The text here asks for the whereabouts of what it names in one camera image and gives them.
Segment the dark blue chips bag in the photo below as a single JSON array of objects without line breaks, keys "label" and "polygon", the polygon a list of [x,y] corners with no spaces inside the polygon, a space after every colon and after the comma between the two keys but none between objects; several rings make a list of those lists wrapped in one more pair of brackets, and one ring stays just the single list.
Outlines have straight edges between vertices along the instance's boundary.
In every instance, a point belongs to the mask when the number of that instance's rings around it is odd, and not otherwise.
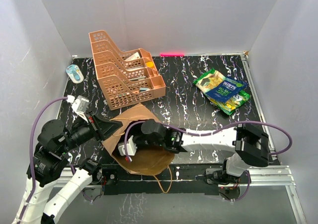
[{"label": "dark blue chips bag", "polygon": [[216,101],[227,102],[231,97],[237,95],[246,87],[246,82],[236,81],[227,77],[215,88],[212,88],[211,90],[205,92],[205,94]]}]

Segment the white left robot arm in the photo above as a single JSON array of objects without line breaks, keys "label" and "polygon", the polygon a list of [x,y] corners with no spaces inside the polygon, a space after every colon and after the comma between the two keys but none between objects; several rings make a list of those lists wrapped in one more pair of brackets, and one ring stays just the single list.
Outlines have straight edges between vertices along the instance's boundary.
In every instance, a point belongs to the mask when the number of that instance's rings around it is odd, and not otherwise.
[{"label": "white left robot arm", "polygon": [[49,196],[68,165],[65,154],[95,138],[104,142],[123,124],[85,113],[86,120],[77,121],[68,130],[59,119],[46,122],[41,129],[36,148],[31,150],[27,170],[26,188],[14,218],[15,224],[55,224],[75,197],[90,183],[102,180],[101,165],[87,158],[75,171],[72,178],[50,200]]}]

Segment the yellow green fruit snack bag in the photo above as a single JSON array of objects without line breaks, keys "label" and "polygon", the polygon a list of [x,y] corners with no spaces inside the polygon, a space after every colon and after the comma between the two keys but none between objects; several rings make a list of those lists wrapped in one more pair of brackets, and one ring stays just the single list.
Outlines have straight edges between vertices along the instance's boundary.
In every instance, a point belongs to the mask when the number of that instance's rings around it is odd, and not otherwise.
[{"label": "yellow green fruit snack bag", "polygon": [[241,90],[238,94],[231,97],[226,102],[219,102],[212,98],[208,98],[213,105],[219,108],[227,115],[232,115],[236,109],[240,108],[251,98],[250,94],[246,93],[244,90]]}]

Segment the green cassava chips bag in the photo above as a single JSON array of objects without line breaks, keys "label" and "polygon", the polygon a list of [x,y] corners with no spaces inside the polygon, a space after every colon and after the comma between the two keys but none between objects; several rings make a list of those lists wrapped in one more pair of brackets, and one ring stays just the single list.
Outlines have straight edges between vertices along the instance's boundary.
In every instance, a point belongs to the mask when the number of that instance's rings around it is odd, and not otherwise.
[{"label": "green cassava chips bag", "polygon": [[216,88],[226,77],[215,69],[203,73],[199,78],[194,80],[193,84],[204,94]]}]

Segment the brown paper bag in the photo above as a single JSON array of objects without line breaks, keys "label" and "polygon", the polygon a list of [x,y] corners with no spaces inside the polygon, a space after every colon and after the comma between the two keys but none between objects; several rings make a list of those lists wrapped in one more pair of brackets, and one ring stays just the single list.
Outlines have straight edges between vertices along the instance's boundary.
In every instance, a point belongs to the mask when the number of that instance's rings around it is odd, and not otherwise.
[{"label": "brown paper bag", "polygon": [[169,170],[170,178],[172,178],[172,171],[169,167],[172,160],[174,159],[174,154],[165,151],[161,147],[151,147],[145,148],[137,151],[132,157],[130,162],[125,157],[115,154],[115,149],[120,141],[121,137],[128,134],[128,127],[133,124],[133,122],[154,119],[159,121],[159,119],[143,104],[139,103],[128,110],[124,111],[120,115],[112,119],[112,121],[120,121],[123,126],[119,128],[114,134],[112,134],[108,139],[103,142],[103,146],[110,154],[112,158],[129,174],[133,175],[144,175],[152,176],[157,181],[161,191],[163,193],[168,193],[172,186],[172,181],[170,181],[168,189],[165,191],[158,180],[157,176],[161,174],[165,169]]}]

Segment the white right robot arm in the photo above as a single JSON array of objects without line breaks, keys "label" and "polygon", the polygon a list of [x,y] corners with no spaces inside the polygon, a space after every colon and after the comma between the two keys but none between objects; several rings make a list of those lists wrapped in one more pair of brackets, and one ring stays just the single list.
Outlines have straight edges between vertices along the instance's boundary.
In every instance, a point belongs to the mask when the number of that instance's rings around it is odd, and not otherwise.
[{"label": "white right robot arm", "polygon": [[203,149],[231,152],[232,156],[225,158],[221,169],[205,172],[205,179],[211,184],[238,183],[250,167],[269,165],[268,134],[249,123],[221,131],[195,131],[153,119],[136,122],[127,138],[129,156],[135,156],[139,149],[152,147],[174,154]]}]

